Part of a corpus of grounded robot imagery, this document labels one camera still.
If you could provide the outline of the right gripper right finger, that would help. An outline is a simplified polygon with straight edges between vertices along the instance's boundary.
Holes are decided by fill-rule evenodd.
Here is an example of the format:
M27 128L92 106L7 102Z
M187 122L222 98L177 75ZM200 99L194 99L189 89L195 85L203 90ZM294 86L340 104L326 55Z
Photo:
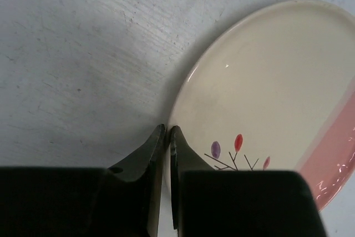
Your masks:
M179 236L325 236L305 180L292 171L214 170L170 131L171 207Z

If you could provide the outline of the cream pink plate with sprig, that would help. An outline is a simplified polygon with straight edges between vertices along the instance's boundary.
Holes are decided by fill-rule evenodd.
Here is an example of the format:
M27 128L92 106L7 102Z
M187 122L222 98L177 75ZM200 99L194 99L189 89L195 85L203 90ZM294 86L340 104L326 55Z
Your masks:
M247 16L184 81L168 127L217 170L293 170L323 209L354 171L354 16L298 0Z

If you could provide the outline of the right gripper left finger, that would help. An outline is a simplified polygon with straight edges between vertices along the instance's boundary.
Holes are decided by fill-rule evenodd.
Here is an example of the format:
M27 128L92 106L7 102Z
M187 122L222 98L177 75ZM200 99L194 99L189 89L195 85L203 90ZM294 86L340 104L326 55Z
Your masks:
M166 128L109 168L2 167L2 236L157 236Z

